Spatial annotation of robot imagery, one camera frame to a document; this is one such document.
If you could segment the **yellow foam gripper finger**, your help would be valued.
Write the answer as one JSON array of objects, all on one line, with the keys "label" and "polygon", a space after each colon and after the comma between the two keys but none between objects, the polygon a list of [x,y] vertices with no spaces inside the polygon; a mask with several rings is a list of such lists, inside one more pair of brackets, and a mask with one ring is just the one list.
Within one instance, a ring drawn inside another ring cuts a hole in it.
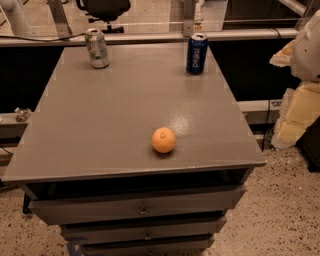
[{"label": "yellow foam gripper finger", "polygon": [[301,82],[283,95],[271,144],[278,149],[294,146],[320,116],[320,83]]},{"label": "yellow foam gripper finger", "polygon": [[274,54],[269,63],[277,67],[286,67],[291,64],[292,48],[295,41],[292,40],[286,44],[281,50]]}]

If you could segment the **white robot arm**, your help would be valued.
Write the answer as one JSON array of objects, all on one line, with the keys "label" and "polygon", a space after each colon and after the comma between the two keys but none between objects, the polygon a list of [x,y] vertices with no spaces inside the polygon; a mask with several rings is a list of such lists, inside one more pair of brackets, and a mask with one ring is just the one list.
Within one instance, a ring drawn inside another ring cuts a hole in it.
[{"label": "white robot arm", "polygon": [[289,66],[301,83],[282,98],[271,144],[279,149],[296,144],[320,117],[320,10],[300,28],[294,40],[272,56],[270,63]]}]

